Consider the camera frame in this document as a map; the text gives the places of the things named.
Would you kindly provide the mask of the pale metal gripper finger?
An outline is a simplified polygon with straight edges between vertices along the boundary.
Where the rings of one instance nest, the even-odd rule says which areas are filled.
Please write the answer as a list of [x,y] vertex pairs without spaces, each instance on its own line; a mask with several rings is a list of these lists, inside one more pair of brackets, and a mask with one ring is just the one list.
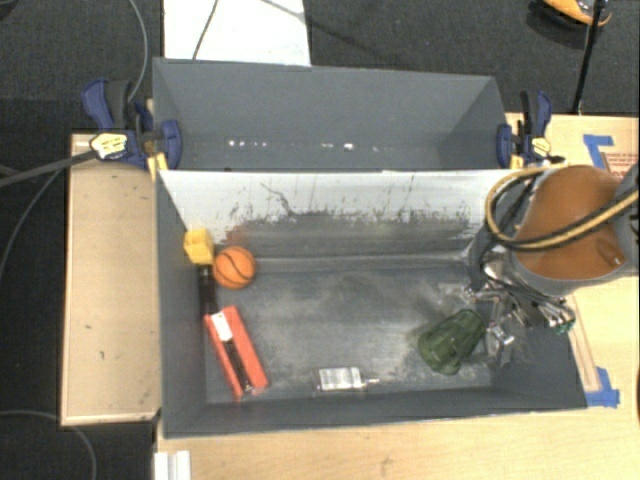
[[508,347],[510,346],[515,337],[511,332],[510,320],[509,319],[501,319],[493,321],[488,328],[489,333],[493,337],[493,339],[501,346]]
[[487,364],[491,369],[501,369],[511,361],[512,347],[491,343],[487,349]]

